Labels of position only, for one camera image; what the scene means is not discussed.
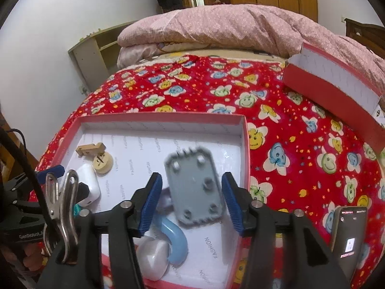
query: wooden block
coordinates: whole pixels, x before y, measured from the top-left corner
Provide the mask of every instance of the wooden block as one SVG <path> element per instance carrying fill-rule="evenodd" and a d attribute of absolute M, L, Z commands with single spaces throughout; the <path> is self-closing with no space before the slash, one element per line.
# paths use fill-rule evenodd
<path fill-rule="evenodd" d="M 76 153 L 80 156 L 90 155 L 96 156 L 98 154 L 102 154 L 105 151 L 105 145 L 102 142 L 98 142 L 96 145 L 93 143 L 80 145 L 76 148 Z"/>

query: blue clip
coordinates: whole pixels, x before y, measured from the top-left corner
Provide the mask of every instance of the blue clip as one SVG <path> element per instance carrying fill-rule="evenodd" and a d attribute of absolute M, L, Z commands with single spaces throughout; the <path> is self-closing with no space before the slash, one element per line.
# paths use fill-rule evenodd
<path fill-rule="evenodd" d="M 56 178 L 60 178 L 64 175 L 65 169 L 61 165 L 56 165 L 54 167 L 51 167 L 45 171 L 37 172 L 36 173 L 36 178 L 39 184 L 45 184 L 45 177 L 47 174 L 51 172 Z"/>

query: folded blanket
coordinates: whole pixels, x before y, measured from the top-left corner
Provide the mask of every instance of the folded blanket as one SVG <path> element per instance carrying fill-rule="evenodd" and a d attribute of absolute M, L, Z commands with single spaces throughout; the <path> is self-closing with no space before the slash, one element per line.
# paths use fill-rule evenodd
<path fill-rule="evenodd" d="M 144 18 L 122 31 L 118 44 L 180 42 L 253 49 L 284 58 L 307 42 L 351 65 L 385 92 L 385 60 L 355 40 L 334 34 L 311 19 L 274 6 L 200 6 Z M 381 105 L 385 108 L 385 98 Z"/>

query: electrical outlet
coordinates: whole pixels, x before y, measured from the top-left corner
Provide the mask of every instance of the electrical outlet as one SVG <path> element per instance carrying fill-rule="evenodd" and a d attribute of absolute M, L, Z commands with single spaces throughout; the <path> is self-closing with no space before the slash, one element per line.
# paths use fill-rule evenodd
<path fill-rule="evenodd" d="M 79 91 L 80 91 L 81 94 L 88 95 L 88 94 L 87 94 L 87 89 L 86 89 L 86 87 L 84 87 L 84 86 L 79 86 Z"/>

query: blue gripper pad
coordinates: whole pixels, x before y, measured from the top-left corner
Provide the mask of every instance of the blue gripper pad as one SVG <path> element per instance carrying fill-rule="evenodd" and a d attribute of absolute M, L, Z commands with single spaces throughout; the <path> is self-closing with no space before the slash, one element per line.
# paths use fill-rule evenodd
<path fill-rule="evenodd" d="M 154 212 L 159 201 L 160 193 L 162 191 L 162 186 L 162 176 L 157 174 L 153 187 L 147 196 L 147 200 L 141 212 L 141 219 L 138 230 L 142 236 L 150 228 L 151 221 L 153 220 Z"/>
<path fill-rule="evenodd" d="M 53 166 L 47 170 L 37 172 L 36 178 L 37 178 L 37 181 L 39 182 L 39 184 L 45 184 L 45 177 L 49 172 L 51 172 L 56 178 L 60 178 L 64 175 L 65 169 L 61 165 L 56 165 L 56 166 Z"/>
<path fill-rule="evenodd" d="M 224 173 L 222 175 L 222 194 L 225 197 L 234 229 L 240 235 L 243 235 L 245 228 L 243 225 L 242 210 L 235 197 L 232 185 L 230 184 L 231 182 L 233 183 L 233 186 L 234 184 L 237 186 L 232 174 L 230 172 Z"/>

